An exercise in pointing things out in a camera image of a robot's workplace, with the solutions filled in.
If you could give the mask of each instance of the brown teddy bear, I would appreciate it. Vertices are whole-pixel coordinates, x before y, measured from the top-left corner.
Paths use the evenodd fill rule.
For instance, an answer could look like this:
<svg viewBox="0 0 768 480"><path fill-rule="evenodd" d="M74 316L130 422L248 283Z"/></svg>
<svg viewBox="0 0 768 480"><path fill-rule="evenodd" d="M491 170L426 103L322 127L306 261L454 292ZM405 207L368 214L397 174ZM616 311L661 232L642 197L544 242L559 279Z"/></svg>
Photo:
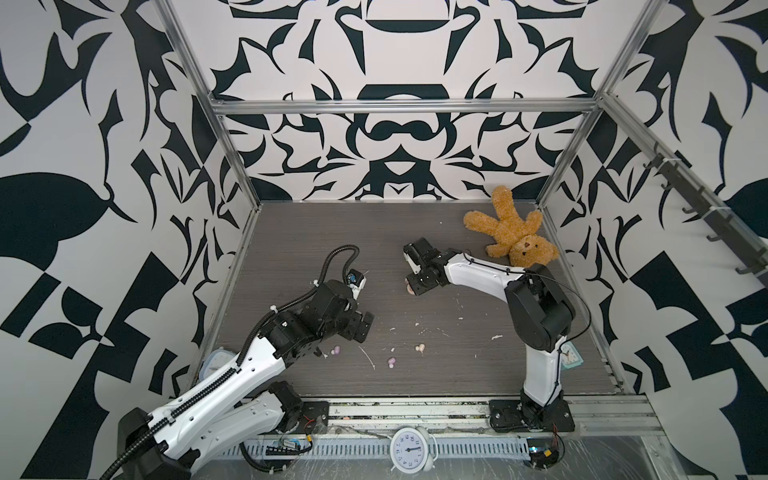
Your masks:
<svg viewBox="0 0 768 480"><path fill-rule="evenodd" d="M478 211L468 212L464 216L465 227L491 235L496 240L495 245L485 248L489 257L509 255L510 265L523 268L534 263L546 265L558 258L557 247L536 235L541 226L540 211L532 211L523 221L512 202L512 191L503 185L493 190L491 199L499 220Z"/></svg>

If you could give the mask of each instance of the wooden table surface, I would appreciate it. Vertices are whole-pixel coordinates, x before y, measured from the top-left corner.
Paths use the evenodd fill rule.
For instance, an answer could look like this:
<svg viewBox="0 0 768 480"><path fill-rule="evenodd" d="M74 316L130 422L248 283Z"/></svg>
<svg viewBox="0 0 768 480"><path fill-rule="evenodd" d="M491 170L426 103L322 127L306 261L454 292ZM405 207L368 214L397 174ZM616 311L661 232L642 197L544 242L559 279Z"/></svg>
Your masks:
<svg viewBox="0 0 768 480"><path fill-rule="evenodd" d="M524 217L533 205L517 207ZM353 268L368 279L359 309L376 316L367 340L359 344L339 336L326 339L320 348L329 354L338 345L339 355L305 356L277 379L289 381L302 396L519 394L525 380L525 344L515 333L506 303L465 286L438 287L417 297L404 285L410 270L402 248L420 237L440 250L469 248L488 260L484 247L494 243L492 238L466 230L462 223L470 210L493 214L490 203L263 205L217 346L240 351L270 305L305 293L328 252L354 243L360 255ZM549 236L543 227L539 234ZM346 258L347 253L341 253L333 261L328 279L341 280ZM493 261L508 264L507 259ZM549 268L564 281L559 263ZM571 330L583 328L578 317ZM420 343L426 346L423 353L414 348ZM575 344L584 364L564 370L566 394L613 393L591 337L583 335ZM392 369L387 366L390 357L396 358Z"/></svg>

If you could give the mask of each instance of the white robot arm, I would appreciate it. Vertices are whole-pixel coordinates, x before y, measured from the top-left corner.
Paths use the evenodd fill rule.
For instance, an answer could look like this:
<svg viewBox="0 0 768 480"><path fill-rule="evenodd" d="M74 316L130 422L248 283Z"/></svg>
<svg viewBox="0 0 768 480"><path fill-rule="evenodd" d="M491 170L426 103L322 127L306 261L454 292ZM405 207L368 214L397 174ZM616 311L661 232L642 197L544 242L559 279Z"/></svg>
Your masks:
<svg viewBox="0 0 768 480"><path fill-rule="evenodd" d="M354 251L343 269L345 281L324 281L331 259L345 250ZM251 330L240 354L214 374L148 414L140 409L126 414L118 423L118 459L101 480L112 478L121 466L128 480L188 480L202 465L252 435L294 428L303 403L286 382L273 383L245 405L238 403L328 336L338 333L365 341L373 315L357 311L357 297L366 279L348 270L358 252L353 245L331 252L316 286L273 307ZM290 310L306 300L299 311ZM311 448L311 437L308 440Z"/></svg>
<svg viewBox="0 0 768 480"><path fill-rule="evenodd" d="M562 399L560 347L570 332L574 307L542 265L517 269L485 263L454 249L438 251L421 238L403 247L411 267L409 291L421 295L436 286L463 285L505 301L515 332L525 342L525 383L521 401L511 411L492 412L491 427L572 430L568 404Z"/></svg>

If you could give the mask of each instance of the white alarm clock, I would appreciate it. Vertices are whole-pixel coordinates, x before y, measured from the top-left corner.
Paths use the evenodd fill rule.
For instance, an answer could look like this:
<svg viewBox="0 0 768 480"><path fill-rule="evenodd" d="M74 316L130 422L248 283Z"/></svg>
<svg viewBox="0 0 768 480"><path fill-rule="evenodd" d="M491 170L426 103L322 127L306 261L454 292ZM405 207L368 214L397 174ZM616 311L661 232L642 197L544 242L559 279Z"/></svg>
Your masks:
<svg viewBox="0 0 768 480"><path fill-rule="evenodd" d="M416 473L432 470L437 460L437 440L435 457L429 453L429 433L424 427L405 427L397 431L389 444L389 456L395 467L404 473Z"/></svg>

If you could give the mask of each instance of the black and white patterned wall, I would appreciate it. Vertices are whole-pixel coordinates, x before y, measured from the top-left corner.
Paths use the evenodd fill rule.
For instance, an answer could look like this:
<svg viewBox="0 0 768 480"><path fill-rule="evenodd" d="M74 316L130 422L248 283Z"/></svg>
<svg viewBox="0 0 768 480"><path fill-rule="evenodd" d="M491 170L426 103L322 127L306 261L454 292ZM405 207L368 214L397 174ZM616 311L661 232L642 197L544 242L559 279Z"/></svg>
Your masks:
<svg viewBox="0 0 768 480"><path fill-rule="evenodd" d="M618 97L768 241L768 5L671 0Z"/></svg>
<svg viewBox="0 0 768 480"><path fill-rule="evenodd" d="M262 200L535 199L578 112L231 115Z"/></svg>
<svg viewBox="0 0 768 480"><path fill-rule="evenodd" d="M768 109L755 72L766 70L766 8L672 0L620 87L763 237ZM565 258L631 388L647 394L689 472L768 474L755 448L768 411L768 290L736 273L738 258L706 238L710 228L683 212L689 206L647 162L603 114L548 205Z"/></svg>
<svg viewBox="0 0 768 480"><path fill-rule="evenodd" d="M643 4L174 2L224 100L591 97ZM472 199L499 184L533 199L575 116L270 115L229 126L264 200Z"/></svg>
<svg viewBox="0 0 768 480"><path fill-rule="evenodd" d="M250 212L143 0L0 5L3 478L93 478L184 389Z"/></svg>

